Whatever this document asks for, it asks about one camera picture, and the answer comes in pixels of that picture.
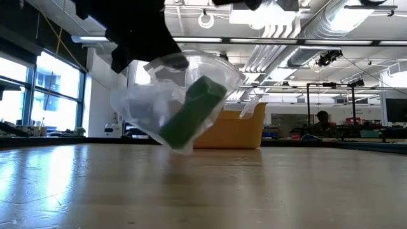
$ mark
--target green block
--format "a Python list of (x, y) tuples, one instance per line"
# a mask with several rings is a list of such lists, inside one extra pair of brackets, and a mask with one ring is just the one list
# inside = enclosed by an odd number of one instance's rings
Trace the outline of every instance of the green block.
[(159, 135), (171, 148), (184, 148), (226, 93), (224, 86), (202, 76), (186, 91), (184, 105), (161, 128)]

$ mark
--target person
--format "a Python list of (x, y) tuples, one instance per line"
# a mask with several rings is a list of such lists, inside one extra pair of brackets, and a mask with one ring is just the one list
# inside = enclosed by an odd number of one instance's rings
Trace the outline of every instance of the person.
[(319, 137), (338, 137), (334, 123), (329, 122), (329, 115), (326, 111), (319, 111), (317, 114), (319, 122), (312, 127), (312, 133)]

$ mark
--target computer screen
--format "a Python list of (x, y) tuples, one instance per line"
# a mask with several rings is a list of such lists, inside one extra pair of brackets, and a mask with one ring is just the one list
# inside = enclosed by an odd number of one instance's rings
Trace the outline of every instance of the computer screen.
[(387, 121), (407, 123), (407, 99), (386, 99)]

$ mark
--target workbench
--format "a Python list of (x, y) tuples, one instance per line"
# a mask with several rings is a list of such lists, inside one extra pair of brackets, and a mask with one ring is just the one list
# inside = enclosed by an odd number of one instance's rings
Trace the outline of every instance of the workbench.
[(0, 151), (0, 228), (406, 228), (407, 156), (69, 144)]

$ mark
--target yellow plastic container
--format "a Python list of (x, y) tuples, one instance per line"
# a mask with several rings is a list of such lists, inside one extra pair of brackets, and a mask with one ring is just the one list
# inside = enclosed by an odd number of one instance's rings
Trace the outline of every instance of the yellow plastic container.
[(222, 111), (215, 124), (195, 140), (194, 148), (256, 149), (260, 147), (265, 119), (265, 103), (259, 103), (249, 119), (240, 111)]

